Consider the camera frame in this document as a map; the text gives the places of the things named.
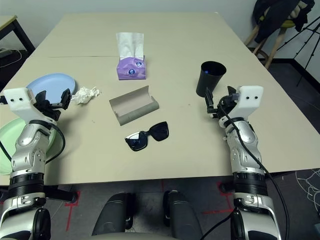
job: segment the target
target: black cup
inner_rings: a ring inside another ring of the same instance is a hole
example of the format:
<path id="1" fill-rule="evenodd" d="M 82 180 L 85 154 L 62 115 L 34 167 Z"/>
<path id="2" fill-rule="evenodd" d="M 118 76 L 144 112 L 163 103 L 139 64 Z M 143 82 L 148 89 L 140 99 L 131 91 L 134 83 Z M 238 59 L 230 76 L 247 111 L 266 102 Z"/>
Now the black cup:
<path id="1" fill-rule="evenodd" d="M 206 61 L 202 63 L 198 86 L 196 87 L 196 93 L 200 97 L 204 98 L 207 88 L 213 92 L 219 80 L 226 72 L 226 67 L 219 62 Z"/>

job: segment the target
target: wall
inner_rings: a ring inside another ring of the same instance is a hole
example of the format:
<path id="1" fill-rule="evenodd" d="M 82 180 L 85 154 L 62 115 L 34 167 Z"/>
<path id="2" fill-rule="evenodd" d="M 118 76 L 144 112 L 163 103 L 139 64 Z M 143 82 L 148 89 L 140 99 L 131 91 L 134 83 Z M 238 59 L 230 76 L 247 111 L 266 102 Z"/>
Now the wall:
<path id="1" fill-rule="evenodd" d="M 228 25 L 244 41 L 253 29 L 252 11 L 256 0 L 0 0 L 0 15 L 17 15 L 23 29 L 35 46 L 49 34 L 65 13 L 86 12 L 219 12 Z M 317 2 L 309 19 L 320 15 Z M 297 33 L 287 31 L 286 39 Z M 268 53 L 278 33 L 265 44 Z M 276 54 L 276 58 L 293 58 L 309 33 L 303 33 Z M 315 37 L 297 57 L 303 66 L 315 44 Z M 22 45 L 10 33 L 0 41 L 0 47 L 20 49 Z M 316 51 L 308 71 L 320 82 L 319 50 Z"/>

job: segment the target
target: tissue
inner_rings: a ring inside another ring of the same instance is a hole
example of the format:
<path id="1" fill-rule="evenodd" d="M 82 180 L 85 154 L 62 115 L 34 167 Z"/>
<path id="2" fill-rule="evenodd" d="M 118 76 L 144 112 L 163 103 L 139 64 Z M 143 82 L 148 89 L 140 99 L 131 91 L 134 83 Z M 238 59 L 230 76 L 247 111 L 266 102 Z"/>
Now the tissue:
<path id="1" fill-rule="evenodd" d="M 97 87 L 93 87 L 92 89 L 81 87 L 79 91 L 72 95 L 71 101 L 75 102 L 75 104 L 87 104 L 92 97 L 97 97 L 101 94 L 101 91 L 97 89 Z"/>
<path id="2" fill-rule="evenodd" d="M 144 34 L 138 32 L 118 32 L 116 34 L 120 60 L 134 57 L 144 59 Z"/>
<path id="3" fill-rule="evenodd" d="M 118 32 L 116 40 L 120 56 L 116 67 L 119 80 L 146 79 L 144 34 Z"/>

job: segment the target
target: blue plate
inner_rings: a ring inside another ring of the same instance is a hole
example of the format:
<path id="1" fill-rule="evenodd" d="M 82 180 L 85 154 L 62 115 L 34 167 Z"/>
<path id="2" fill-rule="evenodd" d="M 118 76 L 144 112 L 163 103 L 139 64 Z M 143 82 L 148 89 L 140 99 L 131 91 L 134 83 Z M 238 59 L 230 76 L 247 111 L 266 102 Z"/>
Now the blue plate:
<path id="1" fill-rule="evenodd" d="M 34 96 L 46 90 L 45 99 L 51 104 L 56 104 L 60 103 L 61 95 L 66 89 L 70 89 L 71 94 L 74 93 L 76 82 L 67 74 L 51 73 L 37 78 L 26 87 L 32 90 Z"/>

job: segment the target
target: sunglasses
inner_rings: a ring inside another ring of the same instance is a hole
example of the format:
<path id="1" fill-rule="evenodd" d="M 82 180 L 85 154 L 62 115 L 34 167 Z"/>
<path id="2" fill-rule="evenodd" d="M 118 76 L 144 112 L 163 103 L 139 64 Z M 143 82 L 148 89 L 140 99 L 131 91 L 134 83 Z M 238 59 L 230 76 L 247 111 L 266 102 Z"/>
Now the sunglasses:
<path id="1" fill-rule="evenodd" d="M 149 131 L 138 131 L 125 139 L 126 143 L 133 151 L 140 151 L 148 145 L 148 136 L 151 135 L 156 141 L 165 140 L 169 137 L 169 129 L 166 121 L 160 122 L 152 127 Z"/>

